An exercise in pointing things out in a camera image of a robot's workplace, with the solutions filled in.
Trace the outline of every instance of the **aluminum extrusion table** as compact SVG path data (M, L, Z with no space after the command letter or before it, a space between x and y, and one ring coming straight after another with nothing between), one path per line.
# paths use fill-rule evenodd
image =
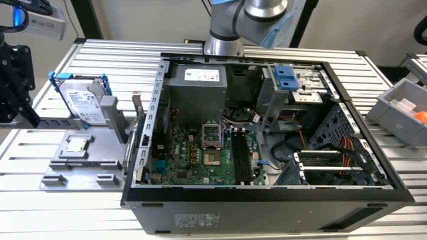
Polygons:
M146 108L159 53L201 54L199 44L86 40L74 43L55 72L109 78L117 108L134 116L131 91L141 92ZM250 58L325 61L330 64L353 105L365 115L376 96L390 86L362 52L245 46ZM46 83L33 100L42 117L67 116L65 105ZM366 121L414 204L350 233L257 235L146 235L126 209L119 192L43 192L39 179L65 134L62 130L11 130L0 146L1 239L427 239L427 148L409 148L384 129Z

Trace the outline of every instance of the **power supply label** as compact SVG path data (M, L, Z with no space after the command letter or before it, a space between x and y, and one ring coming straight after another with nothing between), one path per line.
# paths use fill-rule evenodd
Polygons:
M94 94L89 91L67 90L66 95L79 119L90 125L103 125L105 118Z
M174 213L173 216L178 228L216 228L221 215L218 213Z
M185 69L183 80L218 82L220 70L187 68Z

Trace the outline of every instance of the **open computer tower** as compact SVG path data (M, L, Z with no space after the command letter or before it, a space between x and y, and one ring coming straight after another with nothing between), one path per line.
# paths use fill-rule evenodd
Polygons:
M326 62L161 54L121 204L147 234L349 232L413 202Z

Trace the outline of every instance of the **ram slot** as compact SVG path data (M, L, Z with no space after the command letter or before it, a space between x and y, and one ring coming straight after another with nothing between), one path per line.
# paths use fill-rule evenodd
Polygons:
M252 180L249 168L249 149L246 145L245 133L241 131L230 134L232 160L234 170L234 183L249 185Z

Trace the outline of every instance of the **gray plastic bin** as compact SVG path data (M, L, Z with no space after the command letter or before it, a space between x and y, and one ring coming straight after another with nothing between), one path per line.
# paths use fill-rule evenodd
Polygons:
M402 79L376 99L366 117L410 147L425 147L427 126L389 102L406 99L416 105L414 112L427 111L427 89Z

